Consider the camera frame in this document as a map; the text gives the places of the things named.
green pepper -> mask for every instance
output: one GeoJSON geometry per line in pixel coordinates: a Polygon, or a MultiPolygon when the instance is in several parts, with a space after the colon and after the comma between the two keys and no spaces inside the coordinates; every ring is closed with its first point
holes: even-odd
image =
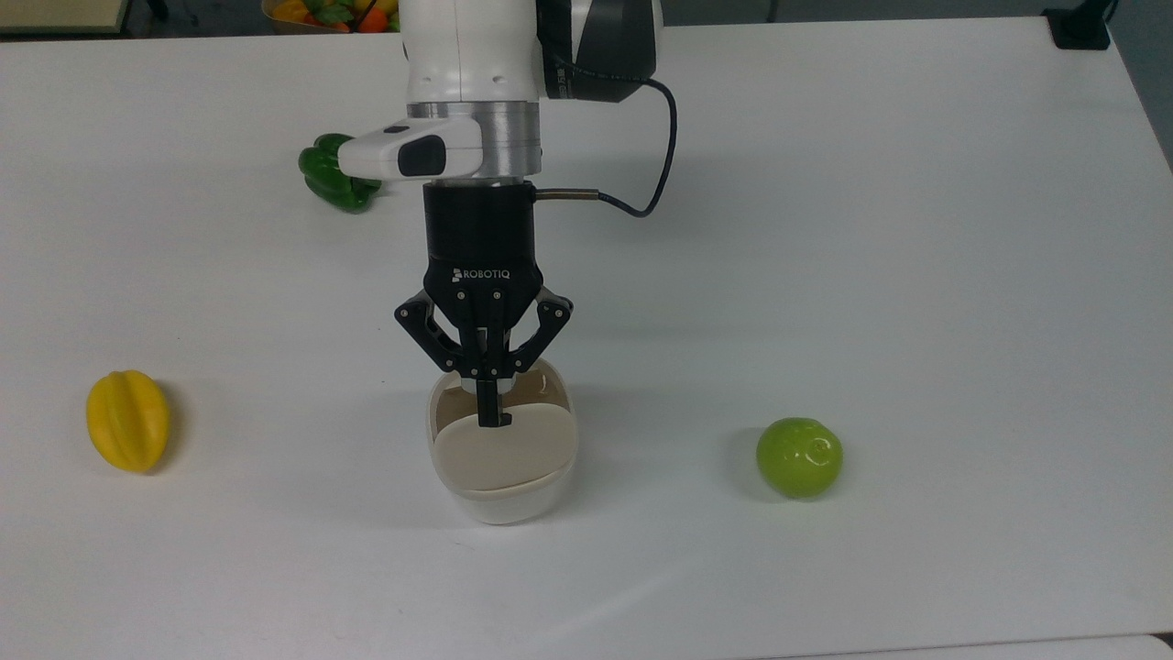
{"type": "Polygon", "coordinates": [[[347,176],[338,169],[338,148],[347,140],[352,137],[340,132],[319,136],[313,147],[301,150],[297,165],[305,175],[305,184],[316,195],[344,211],[362,212],[382,182],[347,176]]]}

cable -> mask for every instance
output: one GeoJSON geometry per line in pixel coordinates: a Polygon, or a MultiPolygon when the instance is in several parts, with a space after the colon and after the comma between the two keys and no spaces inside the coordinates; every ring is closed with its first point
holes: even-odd
{"type": "Polygon", "coordinates": [[[601,202],[606,202],[612,206],[632,215],[635,217],[647,217],[653,210],[656,210],[656,204],[659,203],[660,195],[664,193],[664,185],[667,183],[669,171],[672,169],[672,157],[676,155],[676,131],[677,131],[677,113],[676,113],[676,97],[672,96],[672,90],[667,88],[663,82],[651,79],[651,77],[633,77],[628,75],[616,75],[609,73],[598,73],[590,69],[584,69],[578,64],[568,62],[563,60],[557,53],[545,45],[541,34],[538,35],[538,41],[542,43],[542,49],[545,50],[548,55],[554,57],[554,60],[569,68],[570,70],[585,75],[588,77],[596,77],[599,80],[609,80],[612,82],[633,82],[642,84],[644,87],[651,87],[660,94],[664,95],[664,100],[667,101],[667,117],[669,117],[669,132],[667,132],[667,150],[664,154],[664,168],[660,170],[659,181],[656,183],[656,191],[652,192],[651,200],[647,202],[645,207],[636,209],[631,204],[612,197],[606,192],[601,192],[595,189],[579,189],[579,188],[552,188],[537,190],[537,199],[598,199],[601,202]]]}

white table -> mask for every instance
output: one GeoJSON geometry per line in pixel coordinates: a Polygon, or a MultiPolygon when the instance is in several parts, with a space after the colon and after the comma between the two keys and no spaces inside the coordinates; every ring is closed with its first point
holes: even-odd
{"type": "MultiPolygon", "coordinates": [[[[0,45],[0,656],[730,659],[1173,628],[1173,177],[1117,52],[1040,19],[669,29],[657,213],[538,206],[576,488],[481,526],[391,318],[419,190],[298,150],[402,114],[396,36],[0,45]],[[164,383],[156,475],[89,447],[164,383]],[[759,430],[847,450],[814,503],[759,430]]],[[[543,106],[638,202],[662,101],[543,106]]]]}

floor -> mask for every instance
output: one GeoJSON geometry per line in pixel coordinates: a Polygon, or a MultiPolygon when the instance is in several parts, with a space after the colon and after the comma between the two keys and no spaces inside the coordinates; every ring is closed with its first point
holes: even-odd
{"type": "MultiPolygon", "coordinates": [[[[170,16],[151,16],[145,0],[131,0],[130,36],[236,36],[272,34],[259,0],[167,0],[170,16]]],[[[662,0],[667,25],[764,22],[769,0],[662,0]]],[[[968,16],[1037,16],[1047,7],[1077,0],[780,0],[777,20],[852,21],[968,16]]],[[[1120,0],[1112,34],[1148,113],[1153,130],[1173,163],[1173,2],[1120,0]]]]}

yellow fruit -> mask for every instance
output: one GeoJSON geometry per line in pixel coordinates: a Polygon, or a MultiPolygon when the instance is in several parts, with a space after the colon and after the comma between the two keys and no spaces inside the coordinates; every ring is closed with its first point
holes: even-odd
{"type": "Polygon", "coordinates": [[[171,411],[158,386],[138,372],[114,372],[94,385],[86,401],[94,449],[129,472],[150,470],[167,448],[171,411]]]}
{"type": "Polygon", "coordinates": [[[274,19],[279,21],[289,21],[291,23],[301,22],[308,13],[310,9],[301,0],[285,0],[280,5],[273,7],[274,19]]]}
{"type": "MultiPolygon", "coordinates": [[[[371,4],[371,0],[354,0],[354,8],[358,11],[359,15],[366,11],[366,6],[371,4]]],[[[399,11],[399,0],[374,0],[374,6],[382,9],[382,13],[388,16],[399,11]]]]}

